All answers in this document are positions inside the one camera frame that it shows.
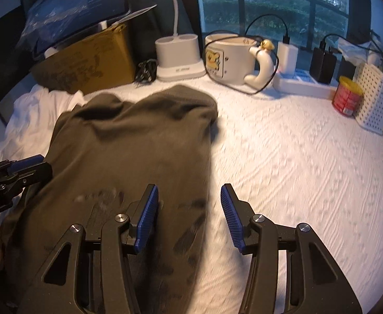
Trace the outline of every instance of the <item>cartoon dog illustration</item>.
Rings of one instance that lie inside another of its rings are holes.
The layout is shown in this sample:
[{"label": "cartoon dog illustration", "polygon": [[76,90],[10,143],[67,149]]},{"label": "cartoon dog illustration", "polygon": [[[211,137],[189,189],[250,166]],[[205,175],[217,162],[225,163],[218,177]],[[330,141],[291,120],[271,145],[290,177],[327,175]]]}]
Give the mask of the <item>cartoon dog illustration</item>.
[{"label": "cartoon dog illustration", "polygon": [[206,49],[206,66],[208,69],[219,70],[220,53]]}]

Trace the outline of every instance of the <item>metal railing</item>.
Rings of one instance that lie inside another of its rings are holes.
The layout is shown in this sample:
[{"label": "metal railing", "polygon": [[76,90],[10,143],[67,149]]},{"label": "metal railing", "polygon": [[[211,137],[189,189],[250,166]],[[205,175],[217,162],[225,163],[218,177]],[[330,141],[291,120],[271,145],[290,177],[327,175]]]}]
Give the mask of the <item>metal railing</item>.
[{"label": "metal railing", "polygon": [[[309,23],[307,30],[307,41],[306,47],[301,47],[302,49],[312,51],[313,46],[313,34],[315,29],[315,18],[316,18],[316,6],[322,6],[329,9],[330,11],[337,13],[338,15],[344,16],[348,19],[348,14],[340,11],[334,5],[329,4],[328,2],[321,0],[305,0],[309,2]],[[239,33],[245,33],[245,0],[238,0],[238,16],[239,16]]]}]

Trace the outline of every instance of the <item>yellow lid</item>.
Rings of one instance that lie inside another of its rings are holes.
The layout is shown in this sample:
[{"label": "yellow lid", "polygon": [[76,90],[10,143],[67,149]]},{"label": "yellow lid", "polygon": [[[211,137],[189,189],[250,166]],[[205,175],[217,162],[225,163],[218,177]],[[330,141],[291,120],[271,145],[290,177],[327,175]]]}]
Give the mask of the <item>yellow lid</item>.
[{"label": "yellow lid", "polygon": [[358,85],[358,83],[352,81],[350,78],[347,78],[346,76],[341,76],[339,77],[339,83],[344,87],[348,88],[351,92],[358,95],[363,95],[363,91]]}]

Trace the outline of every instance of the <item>olive green cloth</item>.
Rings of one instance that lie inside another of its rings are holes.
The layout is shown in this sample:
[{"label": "olive green cloth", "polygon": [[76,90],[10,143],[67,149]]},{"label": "olive green cloth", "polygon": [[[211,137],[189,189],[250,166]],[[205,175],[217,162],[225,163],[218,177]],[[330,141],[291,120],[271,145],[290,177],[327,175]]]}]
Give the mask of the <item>olive green cloth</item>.
[{"label": "olive green cloth", "polygon": [[88,234],[154,183],[155,234],[145,251],[129,257],[136,296],[142,314],[185,313],[203,243],[216,118],[211,97],[181,85],[135,104],[99,94],[63,113],[45,158],[53,179],[3,224],[16,301],[72,224],[83,224]]}]

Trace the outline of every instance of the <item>cartoon print on mug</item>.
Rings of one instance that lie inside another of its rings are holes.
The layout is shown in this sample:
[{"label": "cartoon print on mug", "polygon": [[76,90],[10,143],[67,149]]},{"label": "cartoon print on mug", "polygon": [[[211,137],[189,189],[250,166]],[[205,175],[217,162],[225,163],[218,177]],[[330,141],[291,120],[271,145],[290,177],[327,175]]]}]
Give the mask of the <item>cartoon print on mug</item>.
[{"label": "cartoon print on mug", "polygon": [[206,68],[219,77],[223,77],[223,51],[214,51],[214,48],[206,49]]}]

